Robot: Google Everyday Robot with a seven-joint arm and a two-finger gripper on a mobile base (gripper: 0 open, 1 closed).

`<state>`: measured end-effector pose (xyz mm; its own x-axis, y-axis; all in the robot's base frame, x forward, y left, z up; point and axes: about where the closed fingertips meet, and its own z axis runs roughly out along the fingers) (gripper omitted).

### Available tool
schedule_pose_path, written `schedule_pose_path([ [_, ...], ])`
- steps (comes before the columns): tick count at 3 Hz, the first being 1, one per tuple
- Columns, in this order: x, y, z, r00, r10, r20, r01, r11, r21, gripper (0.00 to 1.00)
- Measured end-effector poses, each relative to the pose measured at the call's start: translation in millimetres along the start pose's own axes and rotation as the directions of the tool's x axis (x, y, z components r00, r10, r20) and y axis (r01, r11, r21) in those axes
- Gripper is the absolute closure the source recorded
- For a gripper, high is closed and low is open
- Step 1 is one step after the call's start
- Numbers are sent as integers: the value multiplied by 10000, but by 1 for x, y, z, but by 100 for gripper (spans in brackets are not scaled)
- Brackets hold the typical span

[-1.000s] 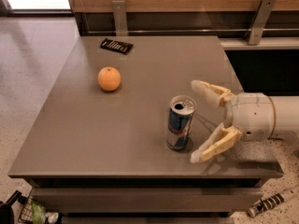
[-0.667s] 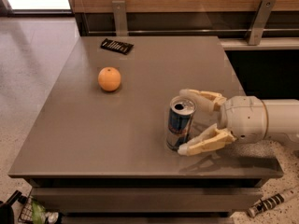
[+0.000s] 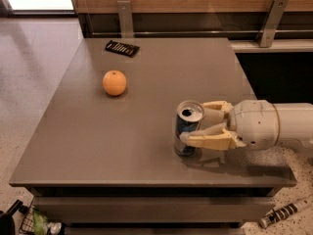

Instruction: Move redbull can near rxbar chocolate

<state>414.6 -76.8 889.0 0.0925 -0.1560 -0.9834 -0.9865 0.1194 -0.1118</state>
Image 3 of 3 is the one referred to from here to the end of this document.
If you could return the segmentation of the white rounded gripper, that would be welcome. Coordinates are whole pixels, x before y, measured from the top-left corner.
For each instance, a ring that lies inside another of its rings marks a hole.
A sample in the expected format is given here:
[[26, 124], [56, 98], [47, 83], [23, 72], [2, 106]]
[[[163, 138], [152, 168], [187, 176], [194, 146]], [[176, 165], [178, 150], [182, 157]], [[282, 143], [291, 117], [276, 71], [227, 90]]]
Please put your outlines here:
[[244, 100], [234, 106], [227, 101], [202, 104], [206, 129], [182, 132], [179, 139], [187, 146], [227, 151], [237, 148], [265, 150], [273, 147], [279, 136], [275, 107], [265, 100]]

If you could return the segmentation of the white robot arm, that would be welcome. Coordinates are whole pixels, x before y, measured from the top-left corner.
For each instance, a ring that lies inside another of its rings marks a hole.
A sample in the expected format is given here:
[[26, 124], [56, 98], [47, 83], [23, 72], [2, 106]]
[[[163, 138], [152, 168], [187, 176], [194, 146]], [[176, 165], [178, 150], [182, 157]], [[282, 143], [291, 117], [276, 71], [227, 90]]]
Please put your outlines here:
[[313, 150], [313, 105], [271, 104], [265, 100], [190, 102], [182, 108], [193, 125], [177, 138], [193, 148], [227, 151], [266, 150], [274, 146]]

